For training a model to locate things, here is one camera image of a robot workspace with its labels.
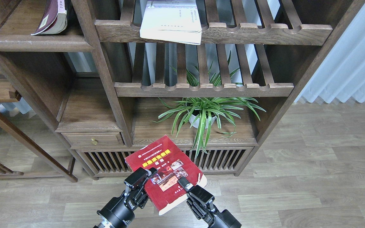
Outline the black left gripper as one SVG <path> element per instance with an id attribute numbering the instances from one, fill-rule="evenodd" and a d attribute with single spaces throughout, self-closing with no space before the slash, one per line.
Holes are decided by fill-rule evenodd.
<path id="1" fill-rule="evenodd" d="M 126 228 L 135 219 L 131 209 L 144 208 L 148 195 L 144 190 L 146 182 L 157 174 L 156 168 L 149 170 L 138 168 L 124 180 L 126 184 L 125 200 L 113 197 L 101 210 L 97 211 L 102 221 L 94 228 Z"/>

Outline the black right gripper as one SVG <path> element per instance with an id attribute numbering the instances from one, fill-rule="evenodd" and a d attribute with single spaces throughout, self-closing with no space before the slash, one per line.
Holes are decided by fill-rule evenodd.
<path id="1" fill-rule="evenodd" d="M 216 211 L 215 197 L 200 185 L 194 186 L 185 177 L 178 180 L 187 192 L 187 204 L 198 220 L 210 222 L 208 228 L 241 228 L 242 224 L 227 210 Z"/>

